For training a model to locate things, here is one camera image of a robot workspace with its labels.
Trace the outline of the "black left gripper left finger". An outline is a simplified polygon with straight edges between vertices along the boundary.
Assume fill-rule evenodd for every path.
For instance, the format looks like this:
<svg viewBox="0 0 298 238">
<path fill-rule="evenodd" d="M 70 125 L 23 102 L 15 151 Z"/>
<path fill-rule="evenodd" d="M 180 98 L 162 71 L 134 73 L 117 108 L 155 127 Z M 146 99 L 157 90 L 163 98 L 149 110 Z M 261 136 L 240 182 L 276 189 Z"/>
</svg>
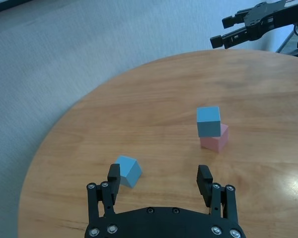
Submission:
<svg viewBox="0 0 298 238">
<path fill-rule="evenodd" d="M 113 215 L 114 205 L 120 186 L 120 165 L 112 164 L 110 166 L 107 181 L 103 181 L 100 185 L 89 183 L 87 188 L 88 200 L 88 221 L 89 224 L 95 224 L 99 217 L 98 202 L 101 201 L 104 206 L 104 216 Z"/>
</svg>

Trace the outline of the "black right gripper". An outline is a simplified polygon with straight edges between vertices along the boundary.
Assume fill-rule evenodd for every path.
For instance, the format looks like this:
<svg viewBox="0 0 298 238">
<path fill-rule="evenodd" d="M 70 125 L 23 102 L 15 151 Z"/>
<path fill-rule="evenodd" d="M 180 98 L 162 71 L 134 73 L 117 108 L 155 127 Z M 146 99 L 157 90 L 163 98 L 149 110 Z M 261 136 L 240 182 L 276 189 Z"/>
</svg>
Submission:
<svg viewBox="0 0 298 238">
<path fill-rule="evenodd" d="M 234 16 L 222 19 L 224 28 L 243 22 L 245 27 L 222 36 L 211 37 L 212 48 L 228 49 L 248 40 L 258 40 L 271 30 L 298 23 L 298 0 L 262 2 L 252 9 L 240 10 Z"/>
</svg>

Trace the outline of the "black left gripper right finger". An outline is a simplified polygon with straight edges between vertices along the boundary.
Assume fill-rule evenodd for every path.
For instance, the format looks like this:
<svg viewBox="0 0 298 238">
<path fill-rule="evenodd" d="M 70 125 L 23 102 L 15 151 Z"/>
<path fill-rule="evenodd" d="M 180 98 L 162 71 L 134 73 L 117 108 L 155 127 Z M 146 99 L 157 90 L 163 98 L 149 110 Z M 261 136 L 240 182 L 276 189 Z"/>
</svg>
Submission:
<svg viewBox="0 0 298 238">
<path fill-rule="evenodd" d="M 203 196 L 206 206 L 210 209 L 210 215 L 221 217 L 238 223 L 235 187 L 233 185 L 221 186 L 213 182 L 213 176 L 209 167 L 199 165 L 197 171 L 197 185 Z"/>
</svg>

